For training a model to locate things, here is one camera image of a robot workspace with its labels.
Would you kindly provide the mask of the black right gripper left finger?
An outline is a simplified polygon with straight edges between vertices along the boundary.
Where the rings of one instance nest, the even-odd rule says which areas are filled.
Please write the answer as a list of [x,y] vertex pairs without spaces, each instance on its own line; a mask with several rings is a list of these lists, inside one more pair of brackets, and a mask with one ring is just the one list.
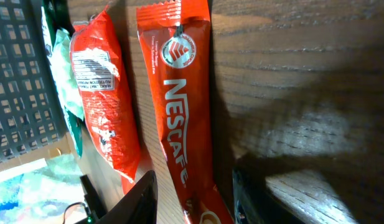
[[146,172],[134,187],[101,219],[94,221],[86,205],[81,224],[156,224],[158,187],[156,173]]

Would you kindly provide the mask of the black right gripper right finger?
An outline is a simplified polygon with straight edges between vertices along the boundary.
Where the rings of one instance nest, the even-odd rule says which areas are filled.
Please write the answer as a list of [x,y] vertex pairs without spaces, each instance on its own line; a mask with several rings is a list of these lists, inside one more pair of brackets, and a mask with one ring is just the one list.
[[232,170],[235,223],[303,224],[240,168]]

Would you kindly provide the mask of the red snack bag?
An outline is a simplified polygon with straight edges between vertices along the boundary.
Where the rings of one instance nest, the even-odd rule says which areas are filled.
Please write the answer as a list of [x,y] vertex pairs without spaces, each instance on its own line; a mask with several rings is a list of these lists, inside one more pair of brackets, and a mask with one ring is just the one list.
[[141,147],[121,47],[106,10],[75,26],[70,60],[91,140],[120,174],[126,194],[136,184]]

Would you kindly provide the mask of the red tube snack pack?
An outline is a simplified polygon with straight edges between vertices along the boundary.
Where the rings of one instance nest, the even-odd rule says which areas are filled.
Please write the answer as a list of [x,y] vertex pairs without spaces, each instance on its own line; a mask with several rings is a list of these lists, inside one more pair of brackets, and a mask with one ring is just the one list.
[[187,223],[231,223],[213,180],[207,1],[136,10],[158,138]]

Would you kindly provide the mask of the mint green wipes pack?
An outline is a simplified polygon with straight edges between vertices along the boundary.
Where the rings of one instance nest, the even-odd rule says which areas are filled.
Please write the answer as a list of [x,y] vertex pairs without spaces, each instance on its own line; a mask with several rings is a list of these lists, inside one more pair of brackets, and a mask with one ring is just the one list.
[[52,51],[51,71],[61,105],[77,118],[84,120],[82,98],[70,60],[70,35],[65,29],[56,31]]

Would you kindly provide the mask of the green white package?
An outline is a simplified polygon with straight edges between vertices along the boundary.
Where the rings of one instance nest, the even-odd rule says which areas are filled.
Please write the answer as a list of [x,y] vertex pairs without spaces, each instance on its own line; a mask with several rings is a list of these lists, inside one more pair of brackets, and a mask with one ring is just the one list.
[[[45,53],[49,61],[49,67],[51,71],[51,67],[52,67],[51,58],[52,58],[52,51],[55,43],[56,31],[58,29],[67,30],[71,40],[73,27],[69,20],[68,9],[65,1],[51,1],[51,0],[42,1],[41,12],[42,12],[42,33],[43,33],[43,39],[44,39],[44,45],[45,45]],[[82,148],[83,120],[77,118],[68,109],[64,108],[61,105],[61,103],[60,103],[60,107],[63,111],[63,117],[67,125],[68,131],[72,137],[75,150],[78,156],[81,157],[83,154],[83,148]]]

